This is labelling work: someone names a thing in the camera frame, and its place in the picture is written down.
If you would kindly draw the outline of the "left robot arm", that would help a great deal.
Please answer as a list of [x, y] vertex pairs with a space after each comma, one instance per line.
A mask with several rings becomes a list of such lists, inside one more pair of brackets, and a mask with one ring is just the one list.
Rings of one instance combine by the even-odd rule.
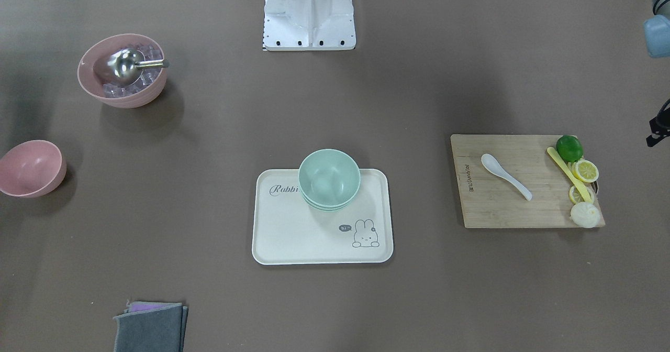
[[[651, 0], [653, 17], [643, 24], [647, 53], [651, 58], [669, 57], [669, 0]], [[646, 137], [648, 147], [669, 136], [669, 101], [649, 121], [651, 134]]]

